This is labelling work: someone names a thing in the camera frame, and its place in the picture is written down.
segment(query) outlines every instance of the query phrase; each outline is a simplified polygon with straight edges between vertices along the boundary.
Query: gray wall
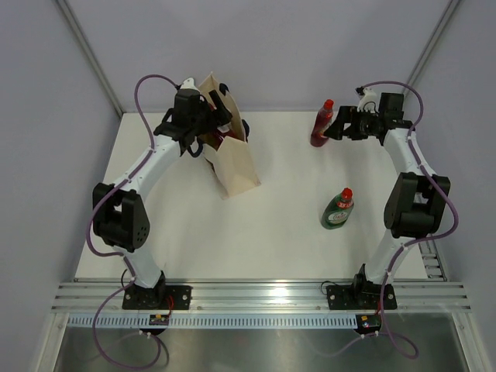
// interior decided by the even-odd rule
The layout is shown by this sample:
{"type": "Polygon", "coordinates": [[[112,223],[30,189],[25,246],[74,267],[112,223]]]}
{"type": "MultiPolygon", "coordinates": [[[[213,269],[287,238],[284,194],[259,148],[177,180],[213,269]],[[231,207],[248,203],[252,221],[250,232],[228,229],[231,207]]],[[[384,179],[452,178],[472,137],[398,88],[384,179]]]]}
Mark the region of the gray wall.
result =
{"type": "MultiPolygon", "coordinates": [[[[460,227],[439,242],[452,279],[462,281],[496,367],[494,214],[496,211],[496,2],[463,2],[418,84],[425,118],[422,152],[452,181],[460,227]]],[[[417,113],[409,99],[409,115],[417,113]]],[[[449,210],[439,231],[451,226],[449,210]]]]}
{"type": "Polygon", "coordinates": [[[0,370],[28,370],[118,121],[50,0],[0,12],[0,370]]]}
{"type": "MultiPolygon", "coordinates": [[[[144,74],[214,71],[245,110],[356,102],[354,88],[405,80],[447,0],[68,0],[125,110],[144,74]]],[[[174,93],[141,92],[147,111],[174,93]]]]}

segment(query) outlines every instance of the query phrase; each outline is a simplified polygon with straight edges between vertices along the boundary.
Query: cable tie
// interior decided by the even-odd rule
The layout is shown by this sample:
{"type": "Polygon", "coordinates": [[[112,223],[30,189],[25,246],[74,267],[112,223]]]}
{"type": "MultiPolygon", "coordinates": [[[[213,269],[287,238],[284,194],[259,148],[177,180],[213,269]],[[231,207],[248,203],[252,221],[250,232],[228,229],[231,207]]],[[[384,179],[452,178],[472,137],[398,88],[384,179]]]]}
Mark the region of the cable tie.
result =
{"type": "Polygon", "coordinates": [[[424,167],[428,165],[425,161],[421,161],[420,163],[417,163],[417,168],[420,169],[420,167],[424,167]]]}
{"type": "Polygon", "coordinates": [[[129,182],[131,182],[131,178],[129,178],[129,172],[124,173],[124,180],[123,181],[126,181],[127,184],[129,182]]]}

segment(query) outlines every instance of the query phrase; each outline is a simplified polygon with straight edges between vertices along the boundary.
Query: metal frame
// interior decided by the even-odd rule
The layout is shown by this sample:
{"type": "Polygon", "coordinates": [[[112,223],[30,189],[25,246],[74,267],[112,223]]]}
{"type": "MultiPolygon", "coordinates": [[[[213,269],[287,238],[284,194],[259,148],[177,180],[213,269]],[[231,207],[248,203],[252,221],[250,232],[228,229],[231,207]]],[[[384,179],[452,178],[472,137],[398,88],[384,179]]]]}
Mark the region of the metal frame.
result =
{"type": "MultiPolygon", "coordinates": [[[[168,284],[192,286],[191,307],[177,314],[364,314],[371,311],[331,312],[320,291],[322,279],[307,281],[176,281],[168,284]]],[[[347,285],[350,281],[337,281],[347,285]]],[[[119,279],[108,283],[75,282],[60,285],[53,302],[54,313],[89,313],[120,288],[119,279]]],[[[393,312],[470,312],[470,303],[461,283],[447,281],[395,281],[398,310],[393,312]]],[[[132,313],[122,310],[123,293],[105,307],[105,313],[132,313]]],[[[139,311],[136,314],[155,314],[139,311]]]]}
{"type": "MultiPolygon", "coordinates": [[[[53,0],[54,4],[69,26],[84,58],[98,79],[102,89],[112,104],[117,115],[122,118],[124,110],[117,94],[105,76],[100,63],[84,35],[73,9],[67,0],[53,0]]],[[[425,69],[439,39],[445,33],[447,26],[459,9],[462,0],[450,0],[446,5],[436,27],[432,31],[427,44],[418,57],[410,73],[407,83],[415,85],[425,69]]],[[[394,283],[397,295],[399,313],[433,313],[451,312],[460,338],[463,352],[470,370],[489,370],[487,355],[475,327],[470,303],[461,283],[448,282],[448,276],[443,267],[442,257],[439,256],[434,242],[421,244],[420,250],[429,279],[426,281],[396,281],[394,283]]],[[[175,280],[170,284],[188,284],[193,287],[191,310],[175,312],[178,318],[176,328],[216,326],[243,328],[244,323],[234,324],[232,320],[261,319],[262,328],[280,328],[281,325],[271,323],[271,319],[296,319],[295,327],[316,326],[305,321],[321,322],[319,327],[332,328],[335,322],[322,325],[325,319],[351,319],[353,314],[368,312],[331,312],[328,310],[326,297],[320,292],[321,280],[304,281],[190,281],[175,280]],[[220,323],[210,324],[212,319],[223,319],[220,323]]],[[[337,280],[338,284],[349,284],[350,281],[337,280]]],[[[119,279],[81,279],[60,285],[53,302],[52,312],[46,323],[44,338],[40,345],[39,356],[32,370],[52,371],[57,361],[62,339],[67,326],[74,322],[88,323],[96,308],[120,286],[119,279]]],[[[123,294],[112,299],[104,309],[105,319],[145,319],[155,312],[130,312],[121,309],[123,294]]],[[[108,323],[100,322],[99,327],[108,323]]]]}
{"type": "Polygon", "coordinates": [[[66,0],[53,0],[53,2],[55,6],[58,7],[60,14],[64,18],[64,21],[69,26],[69,29],[71,30],[71,33],[77,45],[83,53],[83,57],[89,63],[89,66],[93,71],[93,74],[95,74],[95,77],[98,79],[98,82],[100,83],[105,96],[114,108],[115,113],[121,119],[122,115],[124,114],[124,110],[122,109],[119,99],[117,98],[117,94],[114,92],[114,89],[110,85],[109,80],[105,76],[102,66],[98,62],[93,49],[90,47],[88,39],[86,38],[81,24],[74,14],[74,11],[66,0]]]}
{"type": "MultiPolygon", "coordinates": [[[[355,328],[355,314],[331,312],[321,280],[187,281],[192,286],[191,309],[174,312],[176,329],[343,329],[355,328]]],[[[347,285],[349,281],[337,281],[347,285]]],[[[43,341],[35,371],[52,371],[67,326],[90,327],[96,308],[120,287],[119,279],[81,280],[60,284],[50,315],[50,331],[43,341]]],[[[397,281],[396,313],[451,313],[463,353],[471,371],[490,370],[487,355],[461,283],[448,281],[397,281]]],[[[105,307],[99,328],[139,328],[155,311],[124,311],[122,296],[105,307]]]]}
{"type": "MultiPolygon", "coordinates": [[[[431,36],[427,40],[424,49],[420,53],[420,56],[418,56],[418,59],[415,62],[413,70],[408,76],[406,84],[412,87],[415,86],[418,79],[420,78],[420,75],[425,70],[425,66],[427,66],[427,63],[429,62],[432,56],[432,52],[437,46],[437,43],[441,39],[441,36],[444,35],[447,26],[450,24],[451,20],[453,19],[453,16],[456,14],[456,11],[460,8],[460,4],[462,2],[463,0],[449,0],[448,4],[444,8],[441,17],[436,23],[436,26],[434,27],[434,30],[431,33],[431,36]]],[[[411,92],[408,89],[403,88],[401,93],[403,93],[405,95],[405,98],[407,98],[411,92]]]]}
{"type": "Polygon", "coordinates": [[[481,336],[475,325],[474,314],[453,313],[453,321],[470,371],[492,370],[481,336]]]}

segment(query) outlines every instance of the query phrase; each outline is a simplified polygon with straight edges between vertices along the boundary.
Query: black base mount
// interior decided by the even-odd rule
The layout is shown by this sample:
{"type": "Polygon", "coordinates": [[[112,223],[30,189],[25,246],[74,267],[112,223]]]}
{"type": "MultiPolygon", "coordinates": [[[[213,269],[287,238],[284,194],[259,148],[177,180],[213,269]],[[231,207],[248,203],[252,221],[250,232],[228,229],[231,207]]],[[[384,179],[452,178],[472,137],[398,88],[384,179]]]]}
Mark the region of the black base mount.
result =
{"type": "Polygon", "coordinates": [[[171,299],[173,310],[189,310],[191,287],[189,285],[166,285],[165,275],[153,288],[142,288],[133,284],[124,292],[122,309],[124,310],[168,310],[171,299]]]}
{"type": "MultiPolygon", "coordinates": [[[[365,265],[362,265],[350,286],[328,285],[326,288],[329,310],[377,310],[381,297],[381,285],[368,281],[365,265]]],[[[398,308],[393,286],[384,289],[384,310],[398,308]]]]}

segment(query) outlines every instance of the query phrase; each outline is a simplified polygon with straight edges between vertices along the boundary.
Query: metal floor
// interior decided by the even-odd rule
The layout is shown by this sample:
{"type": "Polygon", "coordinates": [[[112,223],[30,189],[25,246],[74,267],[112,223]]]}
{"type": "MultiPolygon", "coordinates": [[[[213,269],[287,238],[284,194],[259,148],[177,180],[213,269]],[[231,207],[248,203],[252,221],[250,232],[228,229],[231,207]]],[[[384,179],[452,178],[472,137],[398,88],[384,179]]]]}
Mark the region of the metal floor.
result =
{"type": "MultiPolygon", "coordinates": [[[[345,353],[334,353],[357,334],[350,329],[168,329],[160,338],[170,359],[162,353],[155,371],[466,371],[453,318],[449,314],[391,314],[391,328],[411,338],[420,357],[411,361],[397,353],[386,338],[365,339],[345,353]]],[[[128,329],[99,329],[104,348],[129,333],[128,329]]],[[[121,363],[148,363],[155,343],[145,337],[126,339],[108,354],[121,363]]],[[[55,368],[57,372],[121,371],[98,356],[89,328],[67,327],[55,368]]]]}

